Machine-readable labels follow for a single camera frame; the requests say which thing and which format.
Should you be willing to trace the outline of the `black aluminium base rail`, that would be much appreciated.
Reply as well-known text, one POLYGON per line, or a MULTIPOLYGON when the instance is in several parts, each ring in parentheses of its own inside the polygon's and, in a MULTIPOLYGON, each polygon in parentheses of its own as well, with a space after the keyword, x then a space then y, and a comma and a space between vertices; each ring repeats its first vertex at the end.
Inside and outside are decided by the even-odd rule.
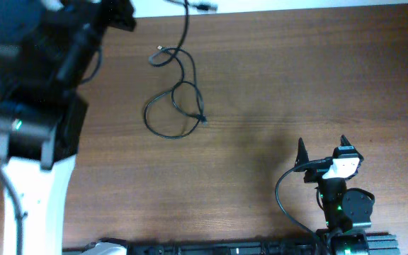
MULTIPOLYGON (((255 242, 207 242, 148 244, 130 243, 122 239, 105 238, 82 248, 63 249, 62 255, 84 254, 132 254, 132 255, 245 255, 245 254, 324 254, 311 238, 285 238, 255 242)), ((398 255, 400 248, 395 235, 364 233, 334 237, 329 247, 330 254, 398 255)))

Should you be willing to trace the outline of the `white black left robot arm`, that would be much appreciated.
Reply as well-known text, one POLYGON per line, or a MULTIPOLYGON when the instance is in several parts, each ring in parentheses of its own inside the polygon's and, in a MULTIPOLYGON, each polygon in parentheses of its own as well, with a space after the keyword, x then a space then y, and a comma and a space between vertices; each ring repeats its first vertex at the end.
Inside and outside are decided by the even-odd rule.
POLYGON ((67 186, 88 104, 77 89, 130 1, 0 1, 0 182, 5 254, 61 254, 67 186))

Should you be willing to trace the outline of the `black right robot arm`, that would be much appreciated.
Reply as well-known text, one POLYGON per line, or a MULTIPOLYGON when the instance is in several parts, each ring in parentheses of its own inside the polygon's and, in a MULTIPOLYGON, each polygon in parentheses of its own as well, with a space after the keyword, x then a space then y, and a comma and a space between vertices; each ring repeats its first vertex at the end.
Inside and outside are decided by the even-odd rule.
POLYGON ((347 182, 358 173, 364 157, 345 136, 330 157, 310 160, 303 139, 298 140, 295 166, 305 183, 317 184, 317 198, 327 228, 317 232, 330 254, 369 254, 365 229, 371 227, 375 196, 347 182))

